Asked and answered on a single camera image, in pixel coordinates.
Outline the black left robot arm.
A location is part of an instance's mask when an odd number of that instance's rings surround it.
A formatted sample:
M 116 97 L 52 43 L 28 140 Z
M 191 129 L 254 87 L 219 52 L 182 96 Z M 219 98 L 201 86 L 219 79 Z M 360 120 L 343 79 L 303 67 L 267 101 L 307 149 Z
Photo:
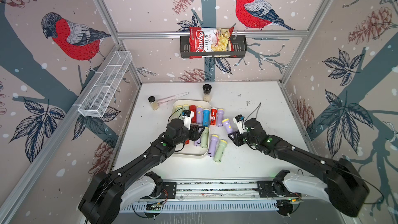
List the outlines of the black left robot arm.
M 187 140 L 198 140 L 204 130 L 203 125 L 194 124 L 188 129 L 182 120 L 171 120 L 166 131 L 140 156 L 115 171 L 96 174 L 78 209 L 92 224 L 111 224 L 119 214 L 122 195 L 126 190 L 175 153 L 177 145 L 184 144 Z

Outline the green flashlight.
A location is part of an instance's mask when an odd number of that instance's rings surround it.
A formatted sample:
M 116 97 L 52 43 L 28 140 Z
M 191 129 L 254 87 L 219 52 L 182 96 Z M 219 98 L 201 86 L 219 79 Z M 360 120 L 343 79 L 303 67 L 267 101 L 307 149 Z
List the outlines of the green flashlight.
M 184 111 L 189 111 L 190 106 L 188 104 L 183 105 Z
M 217 148 L 215 156 L 214 156 L 214 162 L 217 162 L 217 163 L 221 162 L 223 153 L 224 153 L 227 145 L 228 145 L 227 141 L 225 141 L 225 140 L 219 141 L 219 145 L 218 145 L 218 148 Z
M 205 127 L 201 135 L 201 148 L 208 147 L 209 127 Z
M 177 105 L 174 110 L 173 118 L 179 119 L 183 112 L 183 107 L 181 105 Z

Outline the red flashlight with white logo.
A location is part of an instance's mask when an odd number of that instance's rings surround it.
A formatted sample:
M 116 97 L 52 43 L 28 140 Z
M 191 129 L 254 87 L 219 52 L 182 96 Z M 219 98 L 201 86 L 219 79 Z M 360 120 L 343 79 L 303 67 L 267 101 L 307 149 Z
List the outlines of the red flashlight with white logo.
M 216 125 L 217 112 L 218 112 L 218 109 L 216 107 L 211 108 L 210 125 Z

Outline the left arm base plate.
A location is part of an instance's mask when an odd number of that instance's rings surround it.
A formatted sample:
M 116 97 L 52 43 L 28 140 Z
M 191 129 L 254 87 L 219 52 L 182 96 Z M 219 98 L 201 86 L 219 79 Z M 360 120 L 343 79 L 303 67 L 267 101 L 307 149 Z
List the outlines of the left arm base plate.
M 141 200 L 165 200 L 166 198 L 175 199 L 176 191 L 176 182 L 163 182 L 162 185 L 157 184 L 154 188 L 154 191 L 149 196 L 142 197 Z

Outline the purple flashlight across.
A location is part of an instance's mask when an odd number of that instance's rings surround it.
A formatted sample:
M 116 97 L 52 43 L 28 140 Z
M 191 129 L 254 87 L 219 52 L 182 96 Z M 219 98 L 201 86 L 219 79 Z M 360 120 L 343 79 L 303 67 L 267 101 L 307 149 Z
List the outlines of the purple flashlight across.
M 233 129 L 232 129 L 232 126 L 231 126 L 231 123 L 230 123 L 230 119 L 229 119 L 229 118 L 224 119 L 224 120 L 222 121 L 222 125 L 224 126 L 224 128 L 225 128 L 227 134 L 233 133 Z

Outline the tall purple flashlight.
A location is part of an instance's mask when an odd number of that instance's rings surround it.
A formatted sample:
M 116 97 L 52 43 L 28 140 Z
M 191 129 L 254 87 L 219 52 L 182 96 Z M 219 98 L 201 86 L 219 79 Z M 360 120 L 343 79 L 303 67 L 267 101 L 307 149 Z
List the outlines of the tall purple flashlight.
M 194 145 L 195 145 L 196 147 L 200 147 L 200 146 L 201 146 L 201 140 L 196 140 L 196 141 L 194 142 Z

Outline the blue flashlight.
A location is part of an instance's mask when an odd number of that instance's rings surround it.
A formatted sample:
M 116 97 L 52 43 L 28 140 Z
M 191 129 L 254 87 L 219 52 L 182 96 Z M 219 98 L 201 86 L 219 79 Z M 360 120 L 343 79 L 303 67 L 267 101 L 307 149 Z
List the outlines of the blue flashlight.
M 203 126 L 209 127 L 210 123 L 210 109 L 204 108 L 203 109 Z

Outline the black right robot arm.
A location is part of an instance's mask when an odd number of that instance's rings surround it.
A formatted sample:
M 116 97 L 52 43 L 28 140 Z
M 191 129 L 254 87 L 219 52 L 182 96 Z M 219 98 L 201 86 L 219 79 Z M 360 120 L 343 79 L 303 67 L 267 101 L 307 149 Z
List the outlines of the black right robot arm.
M 238 129 L 234 131 L 228 119 L 223 123 L 229 139 L 236 146 L 248 145 L 264 155 L 310 173 L 305 176 L 281 170 L 263 186 L 263 192 L 269 197 L 309 195 L 331 203 L 346 216 L 358 216 L 370 190 L 351 162 L 324 158 L 297 148 L 280 137 L 268 135 L 255 118 L 246 122 L 240 120 L 236 125 Z

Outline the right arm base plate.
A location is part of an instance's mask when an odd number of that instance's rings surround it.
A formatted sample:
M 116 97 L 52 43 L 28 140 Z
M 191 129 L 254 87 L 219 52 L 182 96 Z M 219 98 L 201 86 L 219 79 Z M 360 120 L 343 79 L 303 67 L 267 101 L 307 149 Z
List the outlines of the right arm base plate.
M 283 183 L 272 180 L 257 181 L 257 192 L 261 198 L 301 198 L 301 194 L 290 192 Z

